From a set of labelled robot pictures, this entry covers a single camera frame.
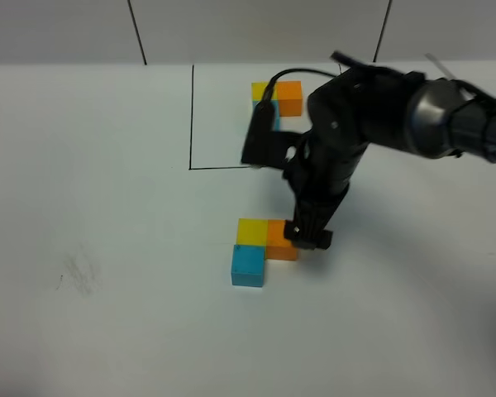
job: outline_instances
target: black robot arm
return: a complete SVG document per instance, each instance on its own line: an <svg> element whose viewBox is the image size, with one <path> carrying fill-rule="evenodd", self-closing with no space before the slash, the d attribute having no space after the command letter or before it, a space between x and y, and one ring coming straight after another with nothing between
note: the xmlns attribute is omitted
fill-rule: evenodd
<svg viewBox="0 0 496 397"><path fill-rule="evenodd" d="M331 245L325 227L370 143L428 158L467 151L496 162L495 98L462 81L426 80L340 53L333 59L349 69L308 97L312 129L272 131L273 79L255 107L242 152L244 164L284 172L296 199L284 236L295 246ZM296 154L287 160L291 146Z"/></svg>

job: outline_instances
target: blue block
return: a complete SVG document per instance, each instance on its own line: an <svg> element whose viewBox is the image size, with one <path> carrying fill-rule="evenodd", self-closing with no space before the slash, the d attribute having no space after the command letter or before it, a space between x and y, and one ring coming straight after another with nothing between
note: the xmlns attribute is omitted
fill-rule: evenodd
<svg viewBox="0 0 496 397"><path fill-rule="evenodd" d="M265 248L235 245L231 260L231 283L245 287L262 287L264 281Z"/></svg>
<svg viewBox="0 0 496 397"><path fill-rule="evenodd" d="M252 107L255 109L255 106L259 103L259 101L252 101ZM279 102L278 101L272 101L272 104L274 105L275 109L275 122L274 122L274 130L279 131L281 127L281 122L280 122L280 117L279 117Z"/></svg>

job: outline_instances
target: block structure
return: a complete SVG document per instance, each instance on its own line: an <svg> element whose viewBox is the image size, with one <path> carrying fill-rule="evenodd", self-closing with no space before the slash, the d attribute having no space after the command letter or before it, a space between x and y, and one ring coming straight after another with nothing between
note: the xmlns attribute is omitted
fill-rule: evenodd
<svg viewBox="0 0 496 397"><path fill-rule="evenodd" d="M251 103L252 103L252 110L255 109L255 106L257 103L261 101L263 98L263 92L265 91L266 86L268 85L268 82L259 82L259 83L252 83L251 84ZM274 105L275 108L275 121L274 121L274 130L279 131L279 128L281 127L281 122L280 122L280 110L279 110L279 101L277 97L277 91L274 90L274 94L272 95L272 104Z"/></svg>
<svg viewBox="0 0 496 397"><path fill-rule="evenodd" d="M284 220L269 220L266 241L266 258L280 261L296 261L298 248L284 238Z"/></svg>
<svg viewBox="0 0 496 397"><path fill-rule="evenodd" d="M303 112L301 81L278 81L274 93L279 103L281 117L298 117Z"/></svg>
<svg viewBox="0 0 496 397"><path fill-rule="evenodd" d="M266 246L268 235L268 220L266 219L239 219L237 228L237 245Z"/></svg>
<svg viewBox="0 0 496 397"><path fill-rule="evenodd" d="M262 287L265 283L265 247L233 247L231 283L245 287Z"/></svg>

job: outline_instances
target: orange block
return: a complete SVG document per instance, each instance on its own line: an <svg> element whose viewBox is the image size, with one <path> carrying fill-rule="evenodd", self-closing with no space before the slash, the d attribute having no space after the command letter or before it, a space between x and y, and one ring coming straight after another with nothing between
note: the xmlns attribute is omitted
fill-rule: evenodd
<svg viewBox="0 0 496 397"><path fill-rule="evenodd" d="M301 116L303 111L301 81L278 81L275 92L281 117Z"/></svg>
<svg viewBox="0 0 496 397"><path fill-rule="evenodd" d="M284 220L268 221L266 259L278 259L280 261L296 261L298 259L298 248L285 239L283 233Z"/></svg>

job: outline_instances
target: white tabletop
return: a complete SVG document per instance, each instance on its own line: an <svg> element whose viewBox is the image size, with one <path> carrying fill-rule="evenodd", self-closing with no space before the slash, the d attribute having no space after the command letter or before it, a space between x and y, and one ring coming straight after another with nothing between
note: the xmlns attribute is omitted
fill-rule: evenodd
<svg viewBox="0 0 496 397"><path fill-rule="evenodd" d="M235 165L239 93L281 66L195 67L193 168ZM496 93L496 64L451 67ZM59 396L496 395L496 165L371 146L331 249L234 288L238 218L290 218L293 197L277 171L188 169L191 90L191 66L0 67L0 380Z"/></svg>

